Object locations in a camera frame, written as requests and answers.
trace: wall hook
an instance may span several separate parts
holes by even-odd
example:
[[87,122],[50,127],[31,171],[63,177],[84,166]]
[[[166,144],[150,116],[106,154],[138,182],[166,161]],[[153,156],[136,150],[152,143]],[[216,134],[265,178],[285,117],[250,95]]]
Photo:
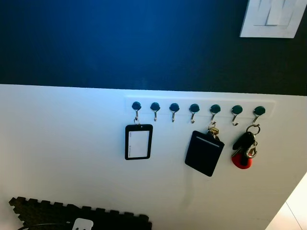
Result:
[[243,111],[243,108],[242,108],[242,106],[240,106],[240,105],[235,105],[232,109],[231,109],[231,113],[234,115],[234,118],[232,119],[232,124],[234,125],[234,126],[237,126],[239,123],[238,122],[236,122],[235,123],[235,119],[236,119],[236,116],[238,116],[241,112]]
[[192,117],[191,117],[191,123],[192,124],[194,124],[195,123],[195,121],[194,121],[194,115],[196,114],[196,113],[198,113],[198,111],[200,110],[200,107],[198,106],[198,104],[192,104],[191,106],[190,106],[190,112],[192,113]]
[[254,109],[254,115],[256,116],[255,119],[253,120],[254,126],[260,125],[260,124],[255,125],[255,122],[258,119],[258,117],[260,117],[264,113],[265,113],[265,108],[263,106],[258,106],[257,108]]
[[150,106],[151,110],[154,111],[154,121],[157,121],[157,112],[160,110],[160,105],[158,102],[152,103]]
[[169,110],[173,113],[172,122],[175,121],[175,113],[179,111],[179,105],[177,103],[172,103]]
[[134,118],[134,123],[136,124],[136,122],[138,122],[138,124],[140,124],[140,121],[139,121],[139,113],[138,111],[142,108],[141,107],[141,103],[139,102],[134,102],[132,104],[132,108],[135,110],[136,112],[136,115],[135,115],[135,118]]
[[220,106],[219,106],[218,104],[214,104],[214,105],[211,106],[211,108],[210,108],[210,113],[212,114],[210,123],[211,123],[211,125],[214,125],[214,127],[215,127],[215,124],[216,124],[216,121],[213,121],[214,116],[215,116],[217,113],[219,113],[220,111],[221,111],[221,108],[220,108]]

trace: black round hook cap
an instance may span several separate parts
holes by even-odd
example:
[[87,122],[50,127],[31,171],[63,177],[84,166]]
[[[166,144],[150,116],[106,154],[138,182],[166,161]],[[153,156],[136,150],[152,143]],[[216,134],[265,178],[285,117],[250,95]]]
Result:
[[262,114],[265,113],[265,108],[263,106],[258,106],[255,110],[254,110],[254,114],[261,116]]
[[200,110],[200,107],[198,106],[198,104],[192,104],[192,105],[190,106],[190,111],[191,111],[192,113],[197,113],[199,110]]
[[154,102],[152,103],[152,105],[150,106],[150,108],[153,110],[153,111],[158,111],[160,109],[160,105],[158,102]]
[[172,103],[169,109],[173,112],[177,112],[179,110],[179,105],[177,103]]
[[133,104],[132,104],[132,108],[134,109],[134,110],[140,110],[142,107],[141,107],[141,103],[139,103],[139,102],[134,102]]
[[235,105],[232,110],[231,110],[234,114],[240,114],[243,111],[242,106],[240,105]]
[[210,108],[210,112],[213,114],[217,114],[221,111],[221,108],[218,104],[214,104],[213,106],[211,106]]

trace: foam mat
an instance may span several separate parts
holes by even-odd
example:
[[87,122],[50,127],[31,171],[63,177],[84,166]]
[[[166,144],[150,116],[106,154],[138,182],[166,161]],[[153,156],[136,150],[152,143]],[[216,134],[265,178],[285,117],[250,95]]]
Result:
[[36,199],[26,200],[24,197],[12,198],[9,201],[14,206],[14,212],[18,218],[24,221],[24,226],[42,223],[66,223],[68,226],[40,226],[31,230],[71,230],[77,218],[90,219],[94,222],[92,230],[151,230],[152,223],[146,215],[135,216],[133,213],[111,210],[106,212],[103,208],[92,210],[91,207],[79,208],[75,205],[43,200],[40,203]]

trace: cable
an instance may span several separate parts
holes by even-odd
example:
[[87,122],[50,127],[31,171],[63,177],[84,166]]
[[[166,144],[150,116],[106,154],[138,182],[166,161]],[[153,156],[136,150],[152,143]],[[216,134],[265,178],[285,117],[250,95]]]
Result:
[[65,223],[65,224],[63,224],[63,223],[35,224],[35,225],[31,225],[31,226],[23,226],[23,227],[19,228],[18,230],[30,229],[32,227],[44,226],[44,225],[67,225],[67,223]]

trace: light switch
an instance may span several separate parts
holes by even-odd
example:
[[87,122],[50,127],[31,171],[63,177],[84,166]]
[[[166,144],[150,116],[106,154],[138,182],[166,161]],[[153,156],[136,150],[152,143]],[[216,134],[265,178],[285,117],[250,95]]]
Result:
[[307,0],[249,0],[241,37],[294,38]]

